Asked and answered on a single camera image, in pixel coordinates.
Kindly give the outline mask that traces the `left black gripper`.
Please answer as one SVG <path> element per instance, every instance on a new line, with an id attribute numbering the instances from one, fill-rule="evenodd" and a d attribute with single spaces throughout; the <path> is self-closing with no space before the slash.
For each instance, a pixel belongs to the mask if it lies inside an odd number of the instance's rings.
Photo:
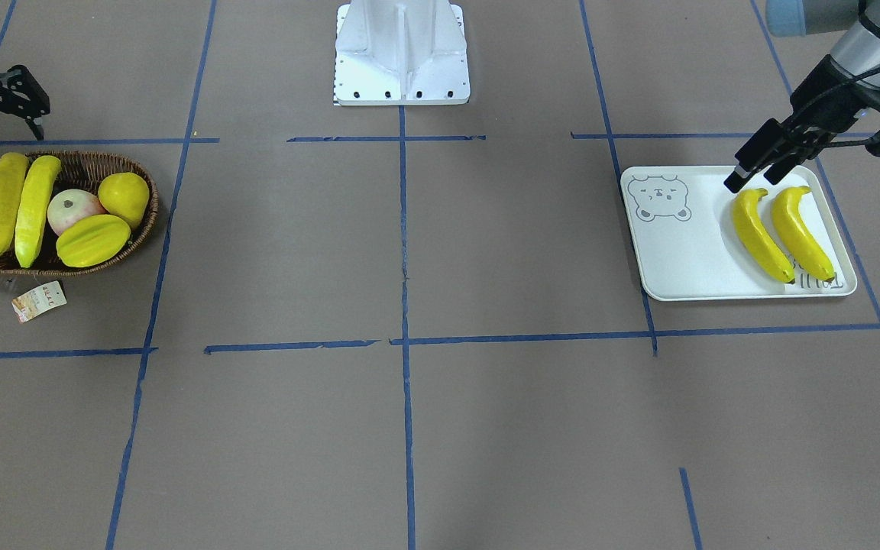
<path id="1" fill-rule="evenodd" d="M 779 184 L 794 167 L 825 147 L 873 147 L 877 141 L 872 137 L 838 142 L 834 138 L 849 130 L 858 112 L 869 107 L 856 90 L 866 77 L 877 73 L 880 66 L 862 62 L 849 67 L 846 60 L 828 53 L 793 91 L 793 114 L 785 125 L 768 119 L 736 152 L 736 167 L 724 180 L 727 190 L 739 193 L 763 170 L 768 183 Z"/>

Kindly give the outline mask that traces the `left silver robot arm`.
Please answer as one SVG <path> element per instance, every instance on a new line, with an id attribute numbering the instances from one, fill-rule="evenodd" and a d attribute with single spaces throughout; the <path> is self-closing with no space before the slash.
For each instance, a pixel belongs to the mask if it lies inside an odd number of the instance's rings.
<path id="1" fill-rule="evenodd" d="M 776 184 L 828 147 L 869 109 L 880 114 L 880 1 L 769 1 L 767 28 L 775 36 L 841 31 L 833 49 L 790 97 L 785 121 L 769 119 L 736 153 L 724 181 L 739 192 L 757 173 Z M 880 157 L 880 130 L 859 141 Z"/>

